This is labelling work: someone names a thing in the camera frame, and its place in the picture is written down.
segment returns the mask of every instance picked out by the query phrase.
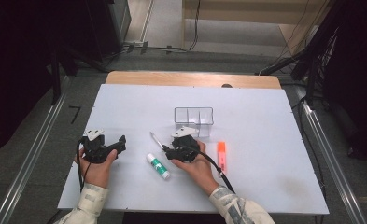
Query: green glue stick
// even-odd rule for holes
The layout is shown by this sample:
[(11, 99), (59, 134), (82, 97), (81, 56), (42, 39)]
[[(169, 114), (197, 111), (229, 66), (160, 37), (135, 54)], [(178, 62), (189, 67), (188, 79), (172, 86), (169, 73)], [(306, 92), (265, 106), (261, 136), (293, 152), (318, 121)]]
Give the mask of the green glue stick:
[(149, 153), (146, 156), (148, 162), (156, 169), (156, 171), (162, 176), (162, 178), (167, 179), (171, 174), (166, 170), (165, 166), (163, 166), (157, 158), (153, 156), (153, 154)]

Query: clear plastic box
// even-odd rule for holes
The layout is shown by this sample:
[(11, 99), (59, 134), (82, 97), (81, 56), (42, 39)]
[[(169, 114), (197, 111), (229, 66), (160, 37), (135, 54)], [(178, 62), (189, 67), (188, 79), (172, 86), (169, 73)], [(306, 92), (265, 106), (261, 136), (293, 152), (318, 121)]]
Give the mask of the clear plastic box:
[(212, 107), (176, 107), (175, 108), (176, 129), (190, 127), (199, 132), (194, 137), (208, 137), (213, 125)]

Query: person's arm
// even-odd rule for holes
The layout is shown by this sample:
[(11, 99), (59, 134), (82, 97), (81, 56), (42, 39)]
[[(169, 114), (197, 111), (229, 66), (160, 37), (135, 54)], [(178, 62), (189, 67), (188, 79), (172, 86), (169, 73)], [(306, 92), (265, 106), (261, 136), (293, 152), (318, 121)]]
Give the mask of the person's arm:
[(108, 192), (110, 166), (116, 159), (117, 150), (112, 150), (101, 164), (90, 164), (84, 160), (82, 158), (83, 149), (79, 153), (82, 173), (85, 174), (88, 166), (90, 167), (84, 179), (85, 184), (78, 206), (55, 224), (95, 224), (104, 207)]
[[(205, 144), (197, 141), (200, 150), (205, 152)], [(212, 176), (211, 164), (202, 155), (197, 155), (191, 163), (171, 160), (178, 168), (186, 171), (195, 183), (209, 196), (228, 224), (274, 223), (270, 215), (258, 204), (239, 198), (236, 194), (219, 185)]]

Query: table surface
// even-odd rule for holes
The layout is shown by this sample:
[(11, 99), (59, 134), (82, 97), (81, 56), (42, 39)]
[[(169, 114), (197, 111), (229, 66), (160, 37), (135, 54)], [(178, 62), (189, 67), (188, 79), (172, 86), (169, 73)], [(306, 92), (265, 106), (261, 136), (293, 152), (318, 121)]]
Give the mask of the table surface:
[[(240, 196), (260, 203), (270, 213), (329, 213), (289, 101), (277, 79), (238, 76), (242, 79), (235, 82), (232, 77), (235, 75), (109, 74), (106, 83), (123, 85), (102, 85), (87, 124), (87, 128), (105, 129), (107, 145), (116, 136), (127, 137), (127, 150), (112, 166), (105, 209), (217, 213), (190, 177), (165, 158), (149, 135), (152, 131), (169, 145), (175, 129), (174, 108), (206, 105), (214, 109), (215, 124), (211, 135), (200, 140), (206, 143), (207, 154), (214, 160), (217, 142), (226, 142), (227, 176)], [(180, 82), (174, 80), (187, 86), (178, 87)], [(262, 81), (268, 82), (266, 89), (261, 89)], [(226, 82), (255, 89), (214, 88)], [(171, 178), (163, 180), (146, 162), (149, 152), (171, 172)], [(78, 202), (77, 173), (74, 164), (58, 205), (60, 209), (72, 208)], [(215, 169), (213, 174), (223, 184)]]

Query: pen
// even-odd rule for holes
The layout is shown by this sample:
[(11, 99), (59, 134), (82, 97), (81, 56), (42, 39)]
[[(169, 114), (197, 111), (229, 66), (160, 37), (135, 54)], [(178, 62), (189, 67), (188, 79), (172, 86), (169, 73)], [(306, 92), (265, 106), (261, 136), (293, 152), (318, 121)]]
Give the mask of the pen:
[(218, 166), (221, 171), (226, 174), (226, 144), (225, 142), (218, 142)]

